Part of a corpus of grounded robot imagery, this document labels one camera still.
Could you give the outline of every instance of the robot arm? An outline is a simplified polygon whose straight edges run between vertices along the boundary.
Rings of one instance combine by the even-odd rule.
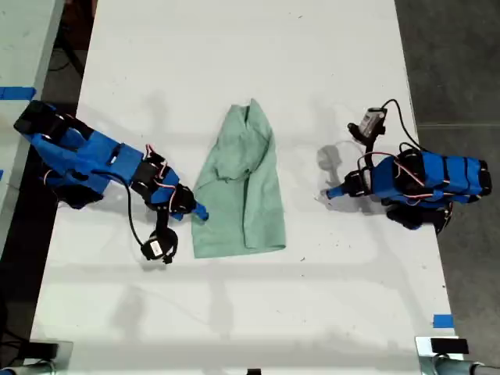
[[[392,155],[374,152],[378,135],[385,133],[385,108],[394,102],[398,108],[403,130],[414,145]],[[358,169],[348,173],[345,182],[326,191],[329,199],[349,194],[352,197],[376,195],[383,205],[390,206],[387,217],[409,229],[432,223],[439,233],[451,218],[453,202],[471,203],[491,193],[491,177],[484,160],[461,156],[443,156],[427,151],[414,141],[402,122],[399,104],[390,99],[380,108],[368,109],[360,125],[350,123],[353,137],[366,146],[358,160]],[[386,157],[376,166],[372,155]],[[365,159],[366,165],[359,165]]]
[[[168,228],[170,216],[182,220],[184,214],[195,213],[201,220],[209,218],[205,207],[150,145],[144,155],[39,101],[30,102],[14,127],[40,155],[44,184],[72,208],[101,200],[111,180],[122,184],[127,190],[130,228],[148,260],[172,262],[177,235]],[[156,229],[146,242],[134,229],[130,189],[158,215]]]

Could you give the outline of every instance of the white table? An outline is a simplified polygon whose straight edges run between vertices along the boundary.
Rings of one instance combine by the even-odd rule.
[[[39,99],[54,45],[63,0],[0,2],[0,86],[37,89]],[[29,143],[13,124],[28,101],[0,101],[0,255],[10,228]]]
[[[126,196],[59,209],[32,338],[74,342],[71,373],[419,373],[415,336],[449,313],[432,227],[406,230],[368,198],[314,197],[317,153],[355,168],[348,122],[395,97],[412,134],[392,0],[101,0],[77,115],[153,143],[193,186],[230,105],[257,98],[277,138],[287,247],[196,260],[188,220],[167,270],[141,259]],[[377,148],[406,141],[395,109]],[[145,238],[154,215],[134,197]]]

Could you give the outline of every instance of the green towel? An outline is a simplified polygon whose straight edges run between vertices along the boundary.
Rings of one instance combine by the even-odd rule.
[[[272,252],[285,247],[273,131],[259,103],[232,105],[195,186],[209,212],[193,218],[196,258]]]

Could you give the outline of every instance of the concrete floor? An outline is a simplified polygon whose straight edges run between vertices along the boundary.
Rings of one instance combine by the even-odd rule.
[[[422,145],[442,154],[486,159],[495,184],[500,180],[495,163],[500,160],[500,1],[395,1]],[[85,52],[79,56],[84,60]],[[65,56],[55,52],[51,67],[63,63]],[[79,93],[80,78],[68,66],[48,74],[42,98],[73,112]],[[472,359],[497,366],[498,194],[494,188],[483,201],[456,205],[438,238],[456,330],[469,340]]]

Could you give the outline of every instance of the blue tape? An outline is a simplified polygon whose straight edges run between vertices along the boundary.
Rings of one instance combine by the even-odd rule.
[[[0,100],[31,100],[36,93],[34,87],[0,87]]]
[[[453,316],[451,314],[434,314],[434,328],[453,328]]]

